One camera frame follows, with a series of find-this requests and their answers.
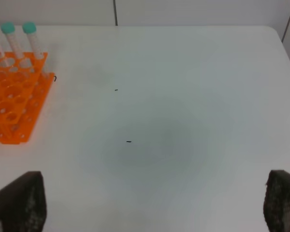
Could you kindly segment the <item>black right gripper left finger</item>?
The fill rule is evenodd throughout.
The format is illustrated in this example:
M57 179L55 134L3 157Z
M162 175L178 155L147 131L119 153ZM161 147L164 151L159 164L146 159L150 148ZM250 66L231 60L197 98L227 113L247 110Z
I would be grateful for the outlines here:
M26 172L0 190L0 232L41 232L46 218L40 171Z

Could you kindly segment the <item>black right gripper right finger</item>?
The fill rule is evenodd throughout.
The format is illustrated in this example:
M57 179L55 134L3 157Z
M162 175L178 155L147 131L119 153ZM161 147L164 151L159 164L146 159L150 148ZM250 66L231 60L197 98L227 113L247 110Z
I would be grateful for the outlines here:
M271 170L266 182L263 215L270 232L290 232L290 174Z

